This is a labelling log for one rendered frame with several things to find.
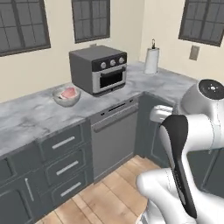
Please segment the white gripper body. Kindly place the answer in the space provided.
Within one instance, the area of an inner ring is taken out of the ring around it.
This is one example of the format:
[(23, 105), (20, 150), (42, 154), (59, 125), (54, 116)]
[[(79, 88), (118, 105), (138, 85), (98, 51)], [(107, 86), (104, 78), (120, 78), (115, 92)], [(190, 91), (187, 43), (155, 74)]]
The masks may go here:
[(165, 105), (154, 106), (150, 112), (150, 119), (155, 123), (161, 123), (167, 116), (172, 114), (172, 107)]

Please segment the raw pink steak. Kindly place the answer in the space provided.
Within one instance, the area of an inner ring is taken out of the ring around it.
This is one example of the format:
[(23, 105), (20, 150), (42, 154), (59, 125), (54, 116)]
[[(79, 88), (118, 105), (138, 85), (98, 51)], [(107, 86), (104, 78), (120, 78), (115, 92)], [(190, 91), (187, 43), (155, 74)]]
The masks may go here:
[(66, 88), (60, 95), (63, 100), (72, 99), (76, 96), (75, 89), (73, 87)]

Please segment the glass bowl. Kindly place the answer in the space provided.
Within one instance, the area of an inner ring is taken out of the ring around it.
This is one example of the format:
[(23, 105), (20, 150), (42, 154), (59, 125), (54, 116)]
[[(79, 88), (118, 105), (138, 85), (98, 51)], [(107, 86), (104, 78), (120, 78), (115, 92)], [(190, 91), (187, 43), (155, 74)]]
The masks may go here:
[[(63, 100), (60, 95), (66, 88), (74, 88), (76, 92), (76, 96), (72, 99)], [(52, 98), (54, 101), (62, 107), (72, 107), (80, 98), (81, 91), (74, 85), (66, 85), (64, 87), (59, 87), (52, 92)]]

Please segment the white paper towel roll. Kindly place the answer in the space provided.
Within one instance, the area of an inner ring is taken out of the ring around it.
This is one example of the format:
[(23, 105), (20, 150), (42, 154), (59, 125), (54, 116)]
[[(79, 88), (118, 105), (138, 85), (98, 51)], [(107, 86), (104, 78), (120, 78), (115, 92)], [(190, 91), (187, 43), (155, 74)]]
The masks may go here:
[(159, 48), (156, 47), (156, 40), (151, 42), (151, 48), (146, 51), (144, 62), (144, 72), (146, 74), (156, 74), (158, 72)]

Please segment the grey dishwasher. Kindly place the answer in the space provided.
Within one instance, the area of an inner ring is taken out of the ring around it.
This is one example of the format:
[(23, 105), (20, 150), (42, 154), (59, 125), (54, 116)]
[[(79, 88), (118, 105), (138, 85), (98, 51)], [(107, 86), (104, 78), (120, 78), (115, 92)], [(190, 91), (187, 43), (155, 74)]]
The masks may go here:
[(97, 132), (92, 125), (135, 104), (138, 99), (132, 97), (90, 117), (95, 183), (133, 157), (138, 110)]

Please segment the grey toaster oven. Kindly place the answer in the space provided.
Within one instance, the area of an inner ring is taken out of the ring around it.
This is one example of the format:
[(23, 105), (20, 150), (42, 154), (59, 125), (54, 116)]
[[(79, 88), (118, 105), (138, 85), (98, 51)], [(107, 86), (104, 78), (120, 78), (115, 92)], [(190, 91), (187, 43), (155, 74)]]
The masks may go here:
[(125, 84), (127, 53), (105, 45), (69, 53), (72, 83), (91, 95)]

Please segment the small dark framed window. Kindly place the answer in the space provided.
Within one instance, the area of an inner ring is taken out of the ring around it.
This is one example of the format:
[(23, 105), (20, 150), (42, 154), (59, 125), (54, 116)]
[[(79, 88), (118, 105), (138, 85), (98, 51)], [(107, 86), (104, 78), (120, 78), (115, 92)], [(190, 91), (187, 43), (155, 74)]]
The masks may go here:
[(71, 0), (76, 43), (110, 37), (110, 0)]

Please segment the dark grey narrow drawer front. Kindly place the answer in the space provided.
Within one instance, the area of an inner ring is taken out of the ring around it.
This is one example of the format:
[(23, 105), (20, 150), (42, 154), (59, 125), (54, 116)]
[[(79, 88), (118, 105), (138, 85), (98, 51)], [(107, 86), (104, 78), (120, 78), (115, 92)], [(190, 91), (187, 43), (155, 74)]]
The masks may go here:
[(27, 144), (6, 157), (0, 157), (0, 186), (39, 168), (40, 165), (39, 147), (35, 143)]

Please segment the large dark framed window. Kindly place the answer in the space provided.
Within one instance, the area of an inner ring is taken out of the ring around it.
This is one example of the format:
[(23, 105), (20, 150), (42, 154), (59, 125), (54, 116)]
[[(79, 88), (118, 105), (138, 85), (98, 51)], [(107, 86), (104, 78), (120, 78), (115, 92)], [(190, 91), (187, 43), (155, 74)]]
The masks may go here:
[(0, 57), (50, 47), (44, 0), (0, 0)]

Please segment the dark grey cupboard door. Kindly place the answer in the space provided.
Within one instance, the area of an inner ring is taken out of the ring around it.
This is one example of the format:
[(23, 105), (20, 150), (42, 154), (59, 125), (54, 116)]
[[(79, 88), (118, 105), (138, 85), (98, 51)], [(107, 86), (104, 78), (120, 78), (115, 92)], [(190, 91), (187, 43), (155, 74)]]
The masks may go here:
[[(25, 178), (29, 179), (34, 201), (27, 190)], [(31, 174), (0, 187), (0, 224), (34, 224), (41, 215), (39, 195)]]

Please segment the grey wall socket plate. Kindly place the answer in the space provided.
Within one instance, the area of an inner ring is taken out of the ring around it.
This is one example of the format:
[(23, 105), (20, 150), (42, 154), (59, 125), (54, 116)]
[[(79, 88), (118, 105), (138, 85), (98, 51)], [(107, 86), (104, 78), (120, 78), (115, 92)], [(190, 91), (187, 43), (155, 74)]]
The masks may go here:
[(196, 45), (193, 45), (191, 47), (189, 59), (190, 60), (197, 60), (198, 56), (199, 56), (199, 52), (200, 52), (200, 48), (198, 46), (196, 46)]

